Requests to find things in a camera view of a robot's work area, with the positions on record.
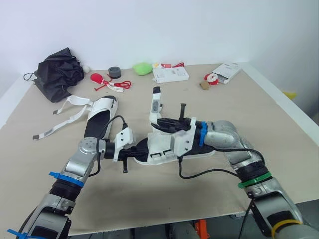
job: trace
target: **white ball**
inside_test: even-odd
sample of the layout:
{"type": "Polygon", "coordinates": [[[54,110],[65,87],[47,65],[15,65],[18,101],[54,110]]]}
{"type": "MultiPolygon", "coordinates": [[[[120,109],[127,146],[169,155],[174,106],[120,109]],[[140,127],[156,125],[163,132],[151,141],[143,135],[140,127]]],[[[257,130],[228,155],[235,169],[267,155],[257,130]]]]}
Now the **white ball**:
{"type": "Polygon", "coordinates": [[[84,73],[89,73],[91,71],[90,67],[87,65],[82,66],[84,73]]]}

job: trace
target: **table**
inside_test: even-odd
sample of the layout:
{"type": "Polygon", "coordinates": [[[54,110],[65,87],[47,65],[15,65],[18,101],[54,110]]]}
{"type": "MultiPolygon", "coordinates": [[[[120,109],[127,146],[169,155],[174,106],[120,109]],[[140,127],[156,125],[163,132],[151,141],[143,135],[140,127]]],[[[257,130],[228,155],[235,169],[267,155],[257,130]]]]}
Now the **table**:
{"type": "MultiPolygon", "coordinates": [[[[177,119],[180,103],[187,103],[186,117],[231,121],[239,134],[263,153],[268,169],[295,203],[318,199],[318,145],[244,71],[227,85],[202,90],[199,83],[203,76],[217,66],[187,66],[188,81],[160,84],[162,117],[177,119]]],[[[131,80],[133,85],[124,93],[116,93],[108,88],[94,91],[96,85],[86,74],[69,91],[92,100],[116,96],[117,113],[126,119],[138,142],[151,131],[149,111],[152,89],[156,86],[152,77],[152,74],[138,76],[132,69],[123,70],[121,80],[131,80]]],[[[5,230],[18,229],[50,190],[54,179],[48,173],[62,169],[83,137],[85,118],[40,141],[32,140],[34,134],[50,129],[80,110],[70,107],[53,116],[52,112],[62,104],[49,102],[36,86],[31,86],[0,130],[3,238],[11,238],[5,230]]],[[[111,139],[121,126],[120,120],[113,123],[111,139]]],[[[101,166],[101,173],[88,179],[76,200],[70,216],[70,235],[234,214],[244,211],[249,203],[244,190],[237,187],[239,180],[225,173],[183,180],[178,176],[176,162],[144,166],[129,160],[128,174],[122,173],[121,163],[103,160],[101,166]]],[[[183,162],[184,175],[208,168],[232,170],[218,152],[211,158],[183,162]]]]}

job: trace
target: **white box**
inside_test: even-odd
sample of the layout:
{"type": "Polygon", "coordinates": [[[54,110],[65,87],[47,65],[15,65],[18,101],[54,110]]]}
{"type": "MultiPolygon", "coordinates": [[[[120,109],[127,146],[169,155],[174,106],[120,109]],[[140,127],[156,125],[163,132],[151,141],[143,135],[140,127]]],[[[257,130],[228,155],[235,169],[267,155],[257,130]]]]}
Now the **white box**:
{"type": "Polygon", "coordinates": [[[156,83],[187,81],[189,78],[184,67],[156,68],[153,69],[153,74],[156,83]]]}
{"type": "Polygon", "coordinates": [[[218,75],[220,83],[227,84],[240,70],[241,67],[236,63],[224,63],[213,70],[212,73],[218,75]]]}

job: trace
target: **blue cable tie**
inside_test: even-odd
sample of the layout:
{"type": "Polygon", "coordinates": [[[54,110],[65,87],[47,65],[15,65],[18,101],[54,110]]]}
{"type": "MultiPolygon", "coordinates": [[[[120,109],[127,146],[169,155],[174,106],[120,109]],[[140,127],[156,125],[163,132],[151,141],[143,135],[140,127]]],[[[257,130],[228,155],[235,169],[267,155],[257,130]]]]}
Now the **blue cable tie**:
{"type": "Polygon", "coordinates": [[[45,239],[43,237],[28,236],[27,233],[19,233],[19,232],[16,232],[15,230],[12,230],[12,229],[8,229],[6,231],[8,233],[11,233],[11,234],[17,236],[19,239],[27,239],[27,238],[45,239]]]}
{"type": "Polygon", "coordinates": [[[74,183],[74,184],[80,186],[81,188],[83,188],[83,186],[84,186],[83,182],[76,180],[74,178],[59,174],[59,173],[50,172],[49,175],[52,176],[53,178],[56,178],[56,179],[61,179],[61,180],[64,180],[64,181],[67,181],[70,183],[74,183]]]}
{"type": "Polygon", "coordinates": [[[207,135],[207,123],[205,121],[202,121],[201,130],[200,130],[199,147],[203,147],[206,135],[207,135]]]}

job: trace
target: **brown tag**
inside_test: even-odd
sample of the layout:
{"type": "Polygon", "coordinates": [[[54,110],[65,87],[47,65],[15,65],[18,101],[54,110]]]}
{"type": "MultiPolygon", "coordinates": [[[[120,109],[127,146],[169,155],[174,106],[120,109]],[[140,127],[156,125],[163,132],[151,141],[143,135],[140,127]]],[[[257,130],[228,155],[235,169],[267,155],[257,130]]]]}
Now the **brown tag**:
{"type": "Polygon", "coordinates": [[[210,84],[207,81],[202,81],[200,83],[200,86],[203,88],[203,90],[208,90],[210,87],[210,84]]]}

